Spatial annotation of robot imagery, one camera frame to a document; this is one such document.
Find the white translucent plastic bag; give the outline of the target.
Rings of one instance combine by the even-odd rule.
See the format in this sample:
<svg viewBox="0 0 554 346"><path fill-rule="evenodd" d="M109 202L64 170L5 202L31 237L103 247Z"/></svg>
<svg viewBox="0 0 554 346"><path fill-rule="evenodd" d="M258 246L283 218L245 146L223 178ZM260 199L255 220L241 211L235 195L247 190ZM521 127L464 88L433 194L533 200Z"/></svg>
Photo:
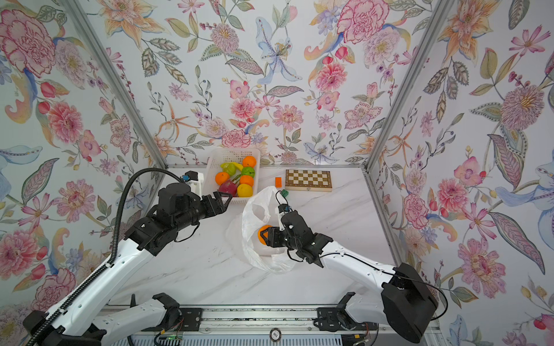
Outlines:
<svg viewBox="0 0 554 346"><path fill-rule="evenodd" d="M264 272L281 275L290 272L295 262L289 259L287 248L273 248L265 243L270 228L279 228L277 193L275 187L267 187L251 197L230 223L225 236L239 260Z"/></svg>

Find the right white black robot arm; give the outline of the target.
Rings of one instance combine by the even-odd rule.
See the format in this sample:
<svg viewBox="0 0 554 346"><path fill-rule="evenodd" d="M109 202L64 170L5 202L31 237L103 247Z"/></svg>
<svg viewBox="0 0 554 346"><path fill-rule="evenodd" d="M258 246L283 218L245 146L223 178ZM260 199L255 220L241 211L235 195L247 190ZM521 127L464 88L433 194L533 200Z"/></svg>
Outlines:
<svg viewBox="0 0 554 346"><path fill-rule="evenodd" d="M365 289L362 294L347 292L333 308L318 308L314 325L319 330L370 330L385 324L408 342L422 340L439 303L414 267L385 265L356 254L314 233L290 208L281 209L280 217L278 226L259 230L261 244L295 251L297 259L339 272Z"/></svg>

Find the green apple fruit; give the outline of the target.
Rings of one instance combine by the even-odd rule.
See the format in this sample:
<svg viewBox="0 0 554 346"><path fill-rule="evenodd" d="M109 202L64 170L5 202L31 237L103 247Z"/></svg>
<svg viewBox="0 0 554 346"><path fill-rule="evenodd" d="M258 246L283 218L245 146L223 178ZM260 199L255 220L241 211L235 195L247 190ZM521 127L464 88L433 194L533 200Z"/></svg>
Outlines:
<svg viewBox="0 0 554 346"><path fill-rule="evenodd" d="M254 178L256 175L255 173L255 169L253 167L243 167L242 169L242 176L249 176L249 177L252 177Z"/></svg>

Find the yellow lemon fruit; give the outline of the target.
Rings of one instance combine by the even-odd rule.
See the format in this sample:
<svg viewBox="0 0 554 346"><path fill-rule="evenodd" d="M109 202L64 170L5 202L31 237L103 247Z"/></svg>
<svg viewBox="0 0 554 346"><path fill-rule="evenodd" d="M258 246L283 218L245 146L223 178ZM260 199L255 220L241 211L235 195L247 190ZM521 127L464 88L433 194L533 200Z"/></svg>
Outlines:
<svg viewBox="0 0 554 346"><path fill-rule="evenodd" d="M253 188L249 184L240 184L237 187L237 196L239 198L250 198L253 196Z"/></svg>

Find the green pepper fruit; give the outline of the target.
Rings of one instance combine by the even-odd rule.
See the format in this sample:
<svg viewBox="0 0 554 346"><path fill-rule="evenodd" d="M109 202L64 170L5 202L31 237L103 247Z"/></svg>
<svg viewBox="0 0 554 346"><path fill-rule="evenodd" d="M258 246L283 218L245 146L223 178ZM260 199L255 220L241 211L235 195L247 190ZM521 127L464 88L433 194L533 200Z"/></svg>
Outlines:
<svg viewBox="0 0 554 346"><path fill-rule="evenodd" d="M234 176L237 173L236 166L231 162L225 162L221 164L220 168L223 173L227 173L230 177Z"/></svg>

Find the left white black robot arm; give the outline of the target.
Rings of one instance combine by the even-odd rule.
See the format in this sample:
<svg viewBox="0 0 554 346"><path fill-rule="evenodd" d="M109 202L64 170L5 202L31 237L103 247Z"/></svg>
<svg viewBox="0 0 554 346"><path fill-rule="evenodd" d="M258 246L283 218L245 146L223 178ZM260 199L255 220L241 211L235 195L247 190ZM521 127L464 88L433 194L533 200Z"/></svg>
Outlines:
<svg viewBox="0 0 554 346"><path fill-rule="evenodd" d="M168 330L179 324L180 304L167 294L110 317L99 312L134 273L176 241L179 231L199 228L202 219L225 213L231 200L231 194L218 191L200 197L187 183L161 189L157 205L128 227L93 274L48 311L33 311L25 318L29 345L110 345L144 329Z"/></svg>

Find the pink dragon fruit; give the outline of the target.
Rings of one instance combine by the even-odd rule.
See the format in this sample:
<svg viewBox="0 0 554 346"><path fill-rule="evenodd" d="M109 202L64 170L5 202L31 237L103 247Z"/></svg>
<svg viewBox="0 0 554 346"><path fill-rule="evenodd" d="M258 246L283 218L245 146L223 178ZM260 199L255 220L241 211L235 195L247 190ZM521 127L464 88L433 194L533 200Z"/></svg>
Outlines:
<svg viewBox="0 0 554 346"><path fill-rule="evenodd" d="M232 180L227 180L219 186L220 193L226 193L232 196L237 195L237 185Z"/></svg>

